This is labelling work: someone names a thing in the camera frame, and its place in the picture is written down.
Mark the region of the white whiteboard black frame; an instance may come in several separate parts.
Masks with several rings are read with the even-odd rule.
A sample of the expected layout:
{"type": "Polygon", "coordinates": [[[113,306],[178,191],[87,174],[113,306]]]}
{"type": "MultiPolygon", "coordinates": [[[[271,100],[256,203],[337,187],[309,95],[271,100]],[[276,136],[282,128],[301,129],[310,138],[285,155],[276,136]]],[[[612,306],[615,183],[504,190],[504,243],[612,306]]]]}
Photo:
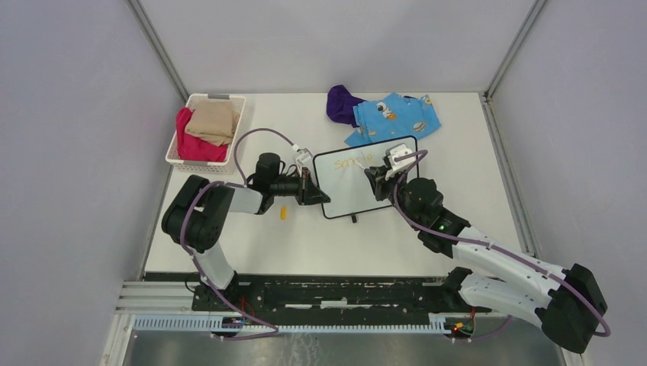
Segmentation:
{"type": "Polygon", "coordinates": [[[357,159],[366,168],[382,166],[386,150],[400,144],[418,150],[417,139],[406,136],[317,154],[313,159],[317,183],[331,199],[330,203],[322,204],[323,215],[334,219],[388,207],[388,201],[375,200],[364,171],[352,161],[357,159]]]}

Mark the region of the white marker pen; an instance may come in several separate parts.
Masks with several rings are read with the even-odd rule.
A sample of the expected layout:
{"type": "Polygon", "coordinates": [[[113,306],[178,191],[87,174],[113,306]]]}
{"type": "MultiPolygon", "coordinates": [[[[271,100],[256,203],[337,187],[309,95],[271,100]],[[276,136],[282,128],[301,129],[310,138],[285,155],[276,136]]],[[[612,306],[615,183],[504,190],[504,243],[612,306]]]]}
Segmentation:
{"type": "Polygon", "coordinates": [[[364,166],[364,165],[363,165],[359,160],[357,160],[357,159],[354,159],[354,160],[352,161],[352,163],[353,163],[353,165],[354,165],[354,166],[356,166],[356,167],[360,168],[361,170],[365,170],[365,169],[366,169],[366,167],[365,167],[365,166],[364,166]]]}

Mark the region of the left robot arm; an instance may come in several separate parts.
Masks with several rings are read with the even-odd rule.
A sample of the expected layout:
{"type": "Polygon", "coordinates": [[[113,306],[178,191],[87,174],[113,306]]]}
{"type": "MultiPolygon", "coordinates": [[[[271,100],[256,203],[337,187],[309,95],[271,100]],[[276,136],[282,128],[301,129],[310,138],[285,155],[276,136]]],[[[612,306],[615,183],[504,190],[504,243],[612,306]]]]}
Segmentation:
{"type": "Polygon", "coordinates": [[[301,206],[331,202],[308,168],[288,174],[283,165],[277,154],[261,154],[256,170],[246,177],[247,185],[191,175],[163,214],[163,232],[189,254],[220,310],[232,310],[240,300],[239,289],[230,284],[237,273],[219,243],[228,214],[263,215],[276,197],[293,197],[301,206]]]}

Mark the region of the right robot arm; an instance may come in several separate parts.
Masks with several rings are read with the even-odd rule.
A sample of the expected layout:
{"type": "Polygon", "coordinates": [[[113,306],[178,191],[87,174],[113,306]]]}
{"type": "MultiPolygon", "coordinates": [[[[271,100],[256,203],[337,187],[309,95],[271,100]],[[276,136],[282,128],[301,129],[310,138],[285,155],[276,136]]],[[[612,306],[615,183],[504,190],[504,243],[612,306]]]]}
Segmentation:
{"type": "Polygon", "coordinates": [[[483,307],[541,329],[559,347],[582,354],[593,337],[610,336],[607,302],[593,272],[578,263],[563,268],[504,248],[443,206],[436,182],[408,181],[387,166],[365,169],[377,201],[387,200],[423,246],[460,262],[440,291],[443,306],[483,307]]]}

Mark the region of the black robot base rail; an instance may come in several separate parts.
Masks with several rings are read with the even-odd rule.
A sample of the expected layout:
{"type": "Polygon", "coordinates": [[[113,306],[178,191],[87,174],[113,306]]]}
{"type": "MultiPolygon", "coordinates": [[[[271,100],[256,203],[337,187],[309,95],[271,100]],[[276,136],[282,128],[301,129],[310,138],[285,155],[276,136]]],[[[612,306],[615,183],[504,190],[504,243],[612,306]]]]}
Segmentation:
{"type": "Polygon", "coordinates": [[[490,313],[467,304],[453,277],[235,274],[214,291],[204,280],[192,310],[220,313],[224,332],[391,331],[433,327],[433,316],[490,313]]]}

